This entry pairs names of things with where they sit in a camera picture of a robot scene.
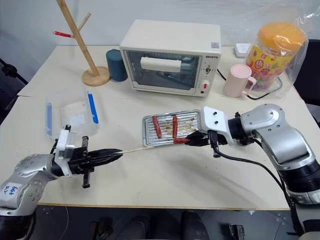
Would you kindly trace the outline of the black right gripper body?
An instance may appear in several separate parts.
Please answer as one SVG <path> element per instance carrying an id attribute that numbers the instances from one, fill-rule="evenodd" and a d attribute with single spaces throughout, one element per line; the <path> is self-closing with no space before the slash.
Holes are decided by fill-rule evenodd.
<path id="1" fill-rule="evenodd" d="M 205 145 L 214 145 L 215 147 L 218 147 L 220 145 L 227 145 L 228 142 L 226 140 L 226 138 L 222 135 L 219 134 L 217 131 L 215 130 L 208 130 L 205 133 Z"/>

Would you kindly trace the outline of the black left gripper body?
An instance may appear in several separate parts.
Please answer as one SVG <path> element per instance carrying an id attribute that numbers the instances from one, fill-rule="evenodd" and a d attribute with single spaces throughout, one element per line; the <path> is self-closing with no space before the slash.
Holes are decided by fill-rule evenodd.
<path id="1" fill-rule="evenodd" d="M 69 169 L 73 175 L 83 175 L 83 188 L 89 188 L 91 173 L 95 168 L 91 165 L 88 152 L 89 137 L 83 136 L 81 147 L 73 150 L 71 159 L 68 162 Z"/>

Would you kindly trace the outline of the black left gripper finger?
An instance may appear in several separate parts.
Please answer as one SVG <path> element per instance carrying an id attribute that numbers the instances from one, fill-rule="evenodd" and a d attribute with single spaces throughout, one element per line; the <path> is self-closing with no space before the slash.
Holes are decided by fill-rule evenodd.
<path id="1" fill-rule="evenodd" d="M 88 152 L 88 157 L 92 159 L 112 159 L 120 158 L 123 155 L 122 150 L 115 148 L 104 148 Z"/>
<path id="2" fill-rule="evenodd" d="M 109 163 L 112 163 L 112 162 L 118 160 L 122 156 L 123 156 L 122 153 L 112 153 L 112 154 L 110 153 L 107 155 L 94 156 L 90 159 L 89 165 L 91 167 L 98 167 L 101 165 L 106 165 L 106 164 L 109 164 Z"/>

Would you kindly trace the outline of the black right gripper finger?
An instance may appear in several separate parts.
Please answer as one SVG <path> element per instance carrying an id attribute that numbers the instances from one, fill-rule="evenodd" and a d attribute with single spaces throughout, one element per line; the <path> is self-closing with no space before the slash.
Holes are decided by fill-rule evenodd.
<path id="1" fill-rule="evenodd" d="M 203 147 L 203 146 L 207 146 L 208 144 L 209 144 L 209 140 L 207 138 L 193 139 L 187 143 L 188 146 L 194 146 L 194 147 Z"/>
<path id="2" fill-rule="evenodd" d="M 190 141 L 199 141 L 199 140 L 207 138 L 207 134 L 197 130 L 197 131 L 189 134 L 185 138 L 190 140 Z"/>

